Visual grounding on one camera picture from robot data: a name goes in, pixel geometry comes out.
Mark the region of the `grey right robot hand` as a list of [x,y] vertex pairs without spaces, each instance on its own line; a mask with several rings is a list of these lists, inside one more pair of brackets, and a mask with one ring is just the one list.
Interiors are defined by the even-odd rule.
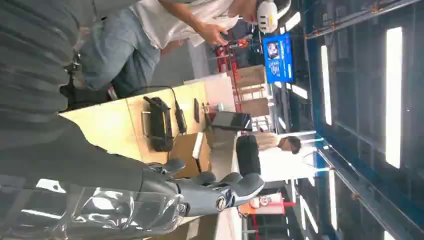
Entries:
[[256,173],[175,179],[87,141],[73,122],[57,129],[2,120],[3,240],[141,240],[173,232],[186,217],[217,215],[264,187]]

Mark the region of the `person's hand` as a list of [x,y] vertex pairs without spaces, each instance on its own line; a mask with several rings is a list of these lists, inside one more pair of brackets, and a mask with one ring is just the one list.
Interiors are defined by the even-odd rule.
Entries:
[[225,46],[229,43],[222,37],[222,35],[227,35],[228,31],[219,25],[200,22],[195,25],[194,30],[208,44]]

